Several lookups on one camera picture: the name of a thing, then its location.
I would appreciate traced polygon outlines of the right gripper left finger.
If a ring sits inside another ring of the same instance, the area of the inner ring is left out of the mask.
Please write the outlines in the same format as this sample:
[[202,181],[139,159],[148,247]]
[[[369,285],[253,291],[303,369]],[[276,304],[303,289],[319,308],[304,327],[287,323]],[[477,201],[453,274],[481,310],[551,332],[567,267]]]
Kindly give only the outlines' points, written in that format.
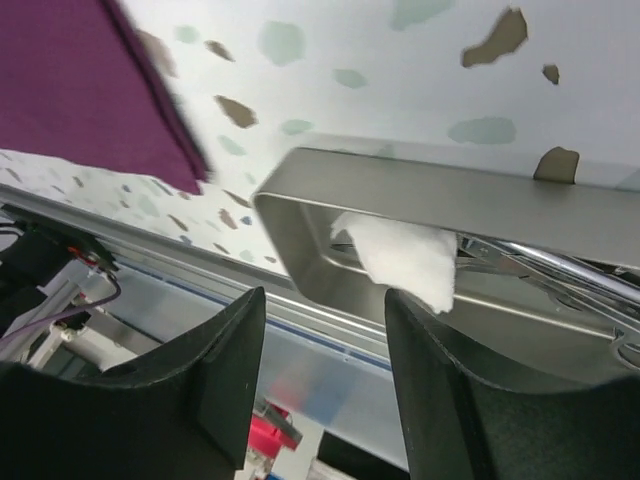
[[254,288],[93,377],[1,367],[5,479],[231,479],[244,466],[266,298]]

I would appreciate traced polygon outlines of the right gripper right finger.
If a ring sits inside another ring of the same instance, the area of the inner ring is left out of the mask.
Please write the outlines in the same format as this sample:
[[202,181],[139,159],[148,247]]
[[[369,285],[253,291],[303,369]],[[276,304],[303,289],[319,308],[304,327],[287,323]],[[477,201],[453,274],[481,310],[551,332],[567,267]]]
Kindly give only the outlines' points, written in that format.
[[637,376],[554,393],[509,389],[543,376],[396,290],[384,316],[411,478],[638,478]]

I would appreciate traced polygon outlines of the steel forceps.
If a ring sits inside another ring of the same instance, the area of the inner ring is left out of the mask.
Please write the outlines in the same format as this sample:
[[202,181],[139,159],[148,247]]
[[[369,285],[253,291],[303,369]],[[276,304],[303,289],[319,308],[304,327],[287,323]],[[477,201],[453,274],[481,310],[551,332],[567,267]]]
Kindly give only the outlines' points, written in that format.
[[574,257],[485,237],[461,236],[457,266],[517,277],[577,308],[639,312],[639,276]]

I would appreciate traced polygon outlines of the steel scissors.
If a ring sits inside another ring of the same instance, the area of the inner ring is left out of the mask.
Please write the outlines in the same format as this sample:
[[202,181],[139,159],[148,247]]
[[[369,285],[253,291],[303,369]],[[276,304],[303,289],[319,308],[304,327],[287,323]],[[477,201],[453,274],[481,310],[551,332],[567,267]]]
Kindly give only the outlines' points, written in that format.
[[639,345],[630,343],[628,335],[622,330],[613,330],[614,338],[609,347],[613,357],[624,367],[639,372]]

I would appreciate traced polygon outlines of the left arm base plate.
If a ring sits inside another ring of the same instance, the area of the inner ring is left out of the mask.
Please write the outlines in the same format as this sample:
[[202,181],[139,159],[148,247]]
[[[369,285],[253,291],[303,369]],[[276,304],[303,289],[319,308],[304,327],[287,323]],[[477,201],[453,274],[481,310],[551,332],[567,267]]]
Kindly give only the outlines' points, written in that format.
[[44,302],[43,288],[71,261],[116,272],[113,255],[75,227],[18,208],[1,206],[1,234],[16,239],[1,249],[1,329]]

